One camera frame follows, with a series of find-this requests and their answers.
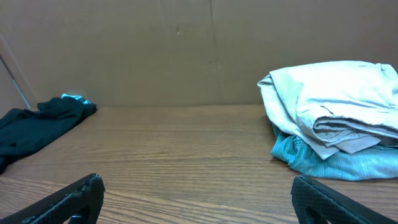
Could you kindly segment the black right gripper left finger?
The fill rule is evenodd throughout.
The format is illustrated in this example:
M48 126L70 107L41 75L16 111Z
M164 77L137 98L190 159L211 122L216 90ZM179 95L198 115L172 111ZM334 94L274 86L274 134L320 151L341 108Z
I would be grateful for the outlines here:
M96 224L104 200L105 187L102 178L95 173L62 188L6 218L9 224Z

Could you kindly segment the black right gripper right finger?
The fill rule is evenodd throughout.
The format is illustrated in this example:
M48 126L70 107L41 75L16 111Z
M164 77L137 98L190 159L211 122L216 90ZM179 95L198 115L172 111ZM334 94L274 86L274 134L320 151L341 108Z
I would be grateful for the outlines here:
M397 224L307 175L295 177L291 196L300 224Z

